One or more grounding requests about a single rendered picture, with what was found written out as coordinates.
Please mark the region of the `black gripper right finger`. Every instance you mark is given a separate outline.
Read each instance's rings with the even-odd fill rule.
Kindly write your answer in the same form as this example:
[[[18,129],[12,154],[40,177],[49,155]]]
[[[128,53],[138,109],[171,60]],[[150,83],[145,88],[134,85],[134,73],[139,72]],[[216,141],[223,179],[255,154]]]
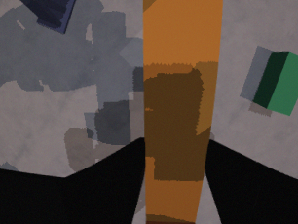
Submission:
[[[298,224],[298,179],[215,140],[204,170],[222,224]]]

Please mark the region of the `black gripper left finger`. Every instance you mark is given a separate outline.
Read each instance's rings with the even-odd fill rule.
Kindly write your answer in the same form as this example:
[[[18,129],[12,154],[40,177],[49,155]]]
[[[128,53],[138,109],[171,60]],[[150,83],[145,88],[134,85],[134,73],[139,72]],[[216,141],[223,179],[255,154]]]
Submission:
[[[69,177],[0,168],[0,224],[132,224],[145,138]]]

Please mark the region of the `orange bar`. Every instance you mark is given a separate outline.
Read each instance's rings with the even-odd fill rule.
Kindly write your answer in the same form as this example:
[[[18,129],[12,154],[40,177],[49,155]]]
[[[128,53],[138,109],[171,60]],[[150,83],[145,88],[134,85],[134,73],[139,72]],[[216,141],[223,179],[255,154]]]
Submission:
[[[145,224],[196,224],[223,0],[142,0]]]

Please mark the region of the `green rectangular block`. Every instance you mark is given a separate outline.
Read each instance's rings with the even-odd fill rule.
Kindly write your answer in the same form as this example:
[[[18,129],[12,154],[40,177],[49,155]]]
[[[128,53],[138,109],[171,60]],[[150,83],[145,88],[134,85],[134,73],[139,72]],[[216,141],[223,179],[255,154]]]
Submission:
[[[252,103],[290,116],[298,99],[298,54],[275,51],[266,66]]]

